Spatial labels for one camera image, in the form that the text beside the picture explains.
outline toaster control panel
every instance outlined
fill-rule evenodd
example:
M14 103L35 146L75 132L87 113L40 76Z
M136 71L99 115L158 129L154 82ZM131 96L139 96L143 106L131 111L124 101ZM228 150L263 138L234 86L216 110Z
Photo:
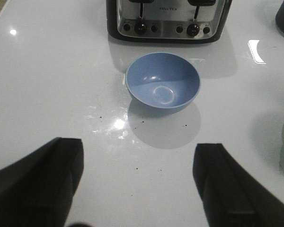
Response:
M138 38L208 39L218 28L225 0L117 0L121 35Z

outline toaster lever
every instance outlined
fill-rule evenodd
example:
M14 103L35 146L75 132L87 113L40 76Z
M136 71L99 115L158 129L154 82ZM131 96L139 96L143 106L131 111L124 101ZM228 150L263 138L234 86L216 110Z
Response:
M152 3L154 0L129 0L135 3Z
M192 6L213 6L216 0L188 0L188 2Z

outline toaster brand text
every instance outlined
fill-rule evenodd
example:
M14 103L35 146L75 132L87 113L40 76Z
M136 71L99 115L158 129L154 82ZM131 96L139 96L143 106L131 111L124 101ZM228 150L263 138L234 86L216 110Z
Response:
M173 8L173 7L160 7L160 10L162 10L162 11L176 11L178 9Z

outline glossy surface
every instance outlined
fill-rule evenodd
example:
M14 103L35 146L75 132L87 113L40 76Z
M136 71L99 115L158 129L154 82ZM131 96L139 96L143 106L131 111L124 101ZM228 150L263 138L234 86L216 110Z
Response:
M195 68L185 59L164 52L136 59L126 71L125 83L136 101L159 114L184 109L200 88Z
M177 45L109 37L103 0L8 1L0 16L0 169L54 137L82 138L85 168L67 224L207 227L193 155L197 143L221 142L284 202L281 3L233 1L220 40ZM132 102L124 74L150 52L196 67L202 89L184 110L156 117Z

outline blue bowl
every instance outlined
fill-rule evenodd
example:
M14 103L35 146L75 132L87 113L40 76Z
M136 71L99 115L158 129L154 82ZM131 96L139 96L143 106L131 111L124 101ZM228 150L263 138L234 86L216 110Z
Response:
M170 53L149 53L135 60L125 75L133 97L149 111L173 114L188 106L200 88L195 68Z

